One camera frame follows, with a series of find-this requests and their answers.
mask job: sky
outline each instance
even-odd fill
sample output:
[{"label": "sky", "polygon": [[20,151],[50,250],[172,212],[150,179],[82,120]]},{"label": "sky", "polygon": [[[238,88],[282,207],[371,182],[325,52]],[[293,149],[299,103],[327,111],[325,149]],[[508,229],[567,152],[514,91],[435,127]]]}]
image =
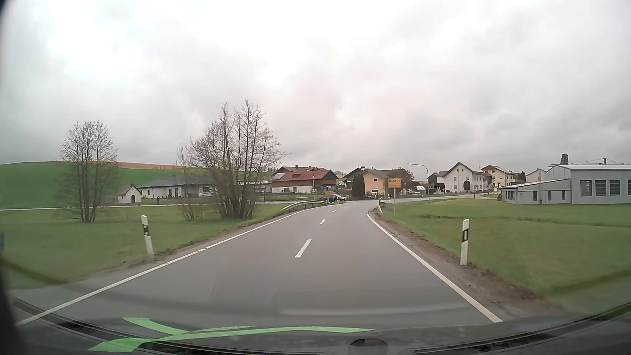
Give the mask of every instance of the sky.
[{"label": "sky", "polygon": [[261,106],[285,165],[417,179],[631,164],[631,3],[17,0],[0,22],[0,164],[56,160],[76,121],[175,163],[221,103]]}]

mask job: road shoulder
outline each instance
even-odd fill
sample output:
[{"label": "road shoulder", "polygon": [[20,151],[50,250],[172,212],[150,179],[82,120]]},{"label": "road shoulder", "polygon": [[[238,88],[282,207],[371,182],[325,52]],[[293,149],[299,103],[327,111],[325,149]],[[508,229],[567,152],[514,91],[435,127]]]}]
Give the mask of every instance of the road shoulder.
[{"label": "road shoulder", "polygon": [[405,227],[386,222],[375,210],[370,216],[393,237],[414,251],[440,273],[476,299],[502,320],[532,316],[567,315],[561,306],[515,286],[493,273],[469,264],[460,266],[460,257],[427,241]]}]

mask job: white edge line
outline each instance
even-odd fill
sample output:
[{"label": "white edge line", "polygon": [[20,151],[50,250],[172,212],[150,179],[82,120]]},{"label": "white edge line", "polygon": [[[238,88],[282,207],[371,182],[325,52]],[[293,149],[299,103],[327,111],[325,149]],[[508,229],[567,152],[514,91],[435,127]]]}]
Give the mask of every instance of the white edge line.
[{"label": "white edge line", "polygon": [[300,259],[300,257],[302,256],[302,253],[305,252],[305,250],[307,249],[307,247],[309,246],[309,243],[311,243],[311,239],[307,239],[307,241],[305,242],[305,244],[302,246],[302,248],[298,251],[298,254],[296,254],[296,256],[294,256],[294,259]]},{"label": "white edge line", "polygon": [[265,227],[265,226],[269,226],[269,225],[270,225],[270,224],[272,224],[272,223],[276,223],[276,222],[278,222],[279,220],[283,220],[283,219],[285,219],[285,218],[289,218],[289,217],[291,217],[292,215],[299,214],[300,212],[303,212],[303,211],[305,211],[305,210],[301,210],[301,211],[298,211],[298,212],[292,213],[292,214],[290,214],[290,215],[286,215],[286,216],[284,216],[284,217],[282,217],[282,218],[279,218],[279,219],[273,220],[273,221],[271,221],[271,222],[269,222],[269,223],[265,223],[265,224],[263,224],[262,226],[258,226],[258,227],[256,227],[256,228],[252,228],[252,229],[250,229],[250,230],[248,230],[248,231],[245,231],[245,232],[243,232],[243,233],[237,234],[236,236],[232,236],[232,237],[230,237],[230,238],[224,239],[223,241],[219,241],[219,242],[217,242],[217,243],[215,243],[215,244],[212,244],[212,245],[210,245],[210,246],[207,246],[207,247],[205,247],[205,248],[201,248],[200,250],[192,251],[192,252],[190,252],[190,253],[188,253],[188,254],[186,254],[186,255],[180,256],[180,257],[179,257],[179,258],[177,258],[177,259],[173,259],[173,260],[171,260],[171,261],[169,261],[169,262],[162,263],[162,264],[160,264],[160,265],[158,265],[158,266],[156,266],[156,267],[153,267],[153,268],[151,268],[151,269],[149,269],[149,270],[145,270],[145,271],[140,272],[140,273],[138,273],[138,274],[136,274],[136,275],[132,275],[132,276],[130,276],[130,277],[128,277],[128,278],[126,278],[126,279],[120,280],[120,281],[118,281],[118,282],[114,282],[114,283],[113,283],[113,284],[111,284],[111,285],[108,285],[108,286],[102,287],[102,288],[100,288],[100,289],[98,289],[98,290],[96,290],[96,291],[92,291],[92,292],[90,292],[90,293],[88,293],[88,294],[84,294],[83,296],[81,296],[81,297],[77,297],[77,298],[75,298],[75,299],[73,299],[73,300],[71,300],[71,301],[68,301],[68,302],[66,302],[66,303],[62,303],[62,304],[60,304],[59,306],[53,307],[53,308],[51,308],[51,309],[49,309],[49,310],[47,310],[47,311],[43,311],[43,312],[41,312],[41,313],[39,313],[39,314],[37,314],[37,315],[34,315],[34,316],[31,316],[31,317],[29,317],[29,318],[27,318],[27,319],[21,320],[21,321],[19,321],[19,322],[18,322],[18,323],[16,323],[16,324],[17,324],[17,325],[24,325],[24,324],[30,323],[30,322],[32,322],[32,321],[34,321],[34,320],[38,320],[39,318],[42,318],[43,316],[46,316],[46,315],[49,315],[49,314],[51,314],[51,313],[53,313],[53,312],[59,311],[59,310],[61,310],[61,309],[65,308],[65,307],[68,307],[68,306],[70,306],[70,305],[72,305],[72,304],[74,304],[74,303],[80,302],[80,301],[82,301],[82,300],[84,300],[84,299],[86,299],[86,298],[92,297],[92,296],[94,296],[94,295],[96,295],[96,294],[100,294],[101,292],[107,291],[107,290],[109,290],[109,289],[111,289],[111,288],[113,288],[113,287],[116,287],[116,286],[118,286],[118,285],[124,284],[124,283],[125,283],[125,282],[127,282],[127,281],[131,281],[131,280],[133,280],[133,279],[135,279],[135,278],[137,278],[137,277],[141,277],[142,275],[146,275],[146,274],[148,274],[148,273],[150,273],[150,272],[152,272],[152,271],[158,270],[159,268],[163,268],[163,267],[165,267],[165,266],[167,266],[167,265],[173,264],[173,263],[178,262],[178,261],[180,261],[180,260],[182,260],[182,259],[186,259],[186,258],[188,258],[189,256],[191,256],[191,255],[195,255],[195,254],[199,253],[199,252],[200,252],[200,251],[202,251],[202,250],[207,250],[207,249],[210,249],[210,248],[212,248],[212,247],[214,247],[214,246],[218,246],[219,244],[226,243],[227,241],[232,240],[232,239],[235,239],[236,237],[240,237],[240,236],[242,236],[242,235],[244,235],[244,234],[250,233],[250,232],[252,232],[252,231],[256,231],[256,230],[257,230],[257,229],[259,229],[259,228],[263,228],[263,227]]},{"label": "white edge line", "polygon": [[390,239],[392,239],[395,243],[399,244],[400,247],[402,247],[403,249],[405,249],[405,251],[407,251],[411,256],[414,256],[415,259],[417,259],[421,264],[423,264],[425,267],[427,267],[429,269],[429,271],[431,271],[434,275],[436,275],[440,280],[442,280],[443,282],[445,282],[449,287],[451,287],[454,291],[456,291],[460,296],[462,296],[462,298],[464,298],[468,303],[471,303],[472,306],[474,306],[478,311],[480,311],[483,315],[487,316],[487,318],[489,320],[491,320],[491,322],[493,323],[499,323],[502,320],[493,314],[493,312],[489,311],[486,307],[484,307],[483,305],[481,305],[479,302],[477,302],[475,299],[473,299],[473,297],[469,296],[469,294],[467,294],[467,292],[464,292],[460,287],[458,287],[455,283],[451,282],[451,280],[449,280],[445,275],[441,274],[438,270],[436,270],[433,266],[431,266],[428,262],[426,262],[425,260],[423,260],[420,256],[416,255],[416,253],[414,251],[411,251],[407,246],[405,246],[403,243],[401,243],[398,239],[396,239],[395,237],[393,237],[390,233],[388,233],[387,230],[385,230],[382,226],[380,226],[378,223],[375,222],[374,219],[372,219],[372,217],[369,214],[366,214],[366,216],[370,219],[371,222],[373,222],[375,224],[375,226],[377,226],[379,229],[381,229],[382,232],[386,233]]}]

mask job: metal building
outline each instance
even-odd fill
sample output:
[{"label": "metal building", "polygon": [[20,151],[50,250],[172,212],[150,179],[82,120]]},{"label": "metal building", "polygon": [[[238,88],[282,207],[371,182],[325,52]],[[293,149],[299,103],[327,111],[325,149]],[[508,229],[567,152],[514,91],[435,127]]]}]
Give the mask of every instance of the metal building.
[{"label": "metal building", "polygon": [[517,205],[631,203],[631,165],[555,165],[541,182],[506,186],[502,200]]}]

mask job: sign post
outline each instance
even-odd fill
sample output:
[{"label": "sign post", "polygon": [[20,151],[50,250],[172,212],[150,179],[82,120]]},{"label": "sign post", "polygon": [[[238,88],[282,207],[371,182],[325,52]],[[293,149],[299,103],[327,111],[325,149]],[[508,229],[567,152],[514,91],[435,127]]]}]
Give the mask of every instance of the sign post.
[{"label": "sign post", "polygon": [[460,245],[460,265],[467,266],[469,253],[469,219],[463,221],[463,243]]},{"label": "sign post", "polygon": [[394,208],[393,214],[396,214],[396,189],[401,188],[401,179],[388,179],[388,188],[394,189]]},{"label": "sign post", "polygon": [[145,215],[140,216],[140,220],[143,222],[144,243],[147,246],[147,254],[149,254],[150,258],[153,258],[153,244],[149,235],[149,220]]}]

